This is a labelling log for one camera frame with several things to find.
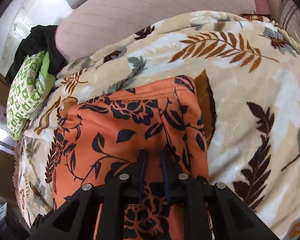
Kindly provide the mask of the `wooden glass cabinet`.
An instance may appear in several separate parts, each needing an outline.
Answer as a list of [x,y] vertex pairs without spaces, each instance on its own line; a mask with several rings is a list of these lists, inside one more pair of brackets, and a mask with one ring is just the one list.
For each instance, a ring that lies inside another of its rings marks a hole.
[[0,74],[0,207],[7,203],[8,208],[13,211],[16,218],[25,225],[19,212],[13,184],[16,141],[8,135],[7,131],[6,105],[8,93],[9,86]]

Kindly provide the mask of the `pink quilted mattress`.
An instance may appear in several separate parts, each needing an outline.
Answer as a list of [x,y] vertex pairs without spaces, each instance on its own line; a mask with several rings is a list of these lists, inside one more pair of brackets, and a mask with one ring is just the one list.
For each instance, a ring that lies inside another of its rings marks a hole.
[[270,14],[267,0],[87,0],[58,26],[56,45],[71,62],[160,20],[200,10]]

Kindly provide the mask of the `orange black floral garment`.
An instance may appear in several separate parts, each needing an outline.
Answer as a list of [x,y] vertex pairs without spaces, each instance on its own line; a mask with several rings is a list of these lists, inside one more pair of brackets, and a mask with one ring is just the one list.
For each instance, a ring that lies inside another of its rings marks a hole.
[[126,207],[125,239],[183,239],[181,205],[168,205],[160,154],[184,173],[207,180],[207,143],[194,81],[185,75],[138,88],[70,101],[57,116],[46,165],[55,209],[83,184],[102,185],[147,153],[140,204]]

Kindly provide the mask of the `beige leaf print blanket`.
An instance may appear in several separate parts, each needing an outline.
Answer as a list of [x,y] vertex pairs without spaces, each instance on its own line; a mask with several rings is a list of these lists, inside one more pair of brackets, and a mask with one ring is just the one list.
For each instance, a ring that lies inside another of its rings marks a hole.
[[185,75],[204,122],[209,177],[279,237],[300,235],[300,46],[267,19],[198,11],[168,18],[68,64],[31,117],[14,184],[27,224],[56,210],[46,165],[66,101]]

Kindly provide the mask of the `black cloth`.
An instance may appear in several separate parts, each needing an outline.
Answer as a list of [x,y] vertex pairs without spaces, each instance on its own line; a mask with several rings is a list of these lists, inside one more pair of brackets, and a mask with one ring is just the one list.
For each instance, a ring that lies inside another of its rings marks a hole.
[[37,25],[31,28],[30,34],[19,44],[13,63],[5,76],[8,85],[12,84],[26,57],[40,51],[45,51],[49,54],[49,74],[56,75],[68,64],[66,58],[56,46],[55,34],[57,28],[57,25]]

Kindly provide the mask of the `green white patterned pillow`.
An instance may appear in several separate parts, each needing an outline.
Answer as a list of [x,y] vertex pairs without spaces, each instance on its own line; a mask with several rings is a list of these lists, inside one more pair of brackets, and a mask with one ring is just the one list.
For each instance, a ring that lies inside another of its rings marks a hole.
[[49,74],[49,65],[48,52],[27,56],[12,82],[7,101],[7,130],[15,141],[21,139],[27,121],[55,84],[56,77]]

